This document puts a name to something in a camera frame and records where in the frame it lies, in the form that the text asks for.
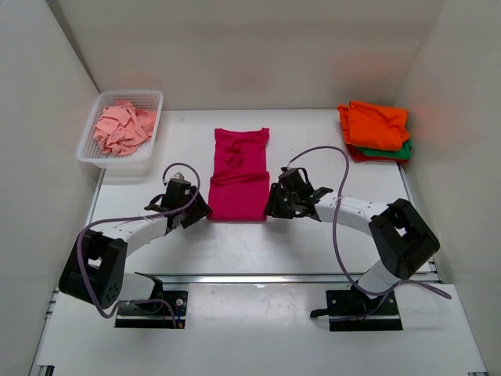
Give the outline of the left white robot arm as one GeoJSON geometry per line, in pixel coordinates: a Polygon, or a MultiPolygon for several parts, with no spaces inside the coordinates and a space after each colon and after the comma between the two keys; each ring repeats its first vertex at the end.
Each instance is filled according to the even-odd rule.
{"type": "Polygon", "coordinates": [[[120,220],[108,230],[87,230],[76,240],[59,279],[59,291],[92,304],[90,291],[102,309],[119,298],[126,258],[152,240],[208,217],[212,209],[190,182],[174,178],[155,196],[145,212],[120,220]]]}

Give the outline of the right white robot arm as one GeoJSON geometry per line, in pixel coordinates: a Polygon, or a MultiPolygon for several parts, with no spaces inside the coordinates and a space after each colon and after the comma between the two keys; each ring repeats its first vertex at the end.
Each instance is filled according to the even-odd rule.
{"type": "Polygon", "coordinates": [[[410,201],[399,198],[380,204],[346,197],[340,190],[316,189],[304,168],[283,169],[279,180],[270,187],[264,214],[331,224],[335,257],[354,290],[351,306],[364,314],[378,306],[379,297],[409,283],[440,249],[438,238],[410,201]],[[353,279],[342,261],[338,226],[364,233],[375,244],[379,260],[358,280],[353,279]]]}

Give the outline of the magenta t shirt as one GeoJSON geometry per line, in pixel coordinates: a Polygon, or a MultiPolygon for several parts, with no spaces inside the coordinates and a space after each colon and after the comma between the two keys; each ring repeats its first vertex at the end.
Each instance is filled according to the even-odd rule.
{"type": "Polygon", "coordinates": [[[214,131],[214,171],[210,179],[208,218],[216,222],[264,222],[270,175],[266,147],[269,129],[214,131]]]}

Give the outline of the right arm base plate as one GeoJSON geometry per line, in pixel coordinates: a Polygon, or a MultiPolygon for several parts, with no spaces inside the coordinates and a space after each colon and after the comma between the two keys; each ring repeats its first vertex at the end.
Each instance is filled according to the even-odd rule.
{"type": "Polygon", "coordinates": [[[360,291],[328,290],[326,307],[310,312],[311,319],[326,316],[331,332],[402,331],[395,293],[369,298],[360,291]]]}

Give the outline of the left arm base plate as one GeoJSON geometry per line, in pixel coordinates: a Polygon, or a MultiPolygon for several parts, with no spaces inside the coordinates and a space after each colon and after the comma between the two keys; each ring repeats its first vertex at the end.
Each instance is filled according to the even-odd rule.
{"type": "Polygon", "coordinates": [[[131,304],[117,311],[114,326],[132,329],[185,329],[189,303],[188,285],[165,284],[160,298],[171,309],[161,303],[131,304]]]}

